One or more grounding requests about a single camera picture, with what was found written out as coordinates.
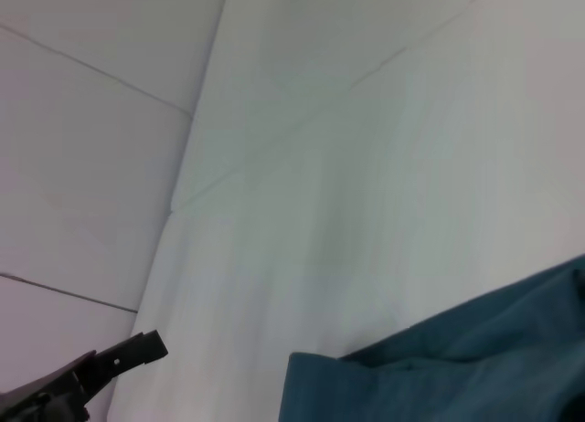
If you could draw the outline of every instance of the white surface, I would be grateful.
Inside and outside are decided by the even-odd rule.
[[[192,112],[223,0],[0,0],[0,25]]]
[[[34,381],[130,336],[134,314],[0,278],[0,390]],[[87,406],[105,422],[112,385]]]
[[[227,0],[173,207],[472,0]]]
[[[276,420],[291,351],[348,353],[582,253],[581,1],[478,1],[175,212],[136,322],[170,356],[111,420]]]
[[[189,123],[0,31],[0,270],[136,309]]]

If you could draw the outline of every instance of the white wall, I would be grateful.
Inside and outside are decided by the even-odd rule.
[[[276,420],[290,352],[582,253],[581,1],[228,0],[111,419]]]
[[[0,390],[130,335],[222,2],[0,0]]]

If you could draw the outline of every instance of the teal fabric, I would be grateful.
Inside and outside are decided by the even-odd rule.
[[[580,257],[345,358],[294,353],[280,422],[585,420],[583,293]]]

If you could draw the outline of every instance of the black plastic object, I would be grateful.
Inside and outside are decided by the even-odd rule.
[[[85,406],[113,378],[166,356],[157,331],[81,356],[37,381],[0,394],[0,422],[85,422]]]

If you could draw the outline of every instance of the black plastic part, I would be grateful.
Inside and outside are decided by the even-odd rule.
[[[157,331],[139,333],[102,353],[86,353],[50,375],[0,394],[0,422],[85,422],[85,405],[113,378],[167,354]]]

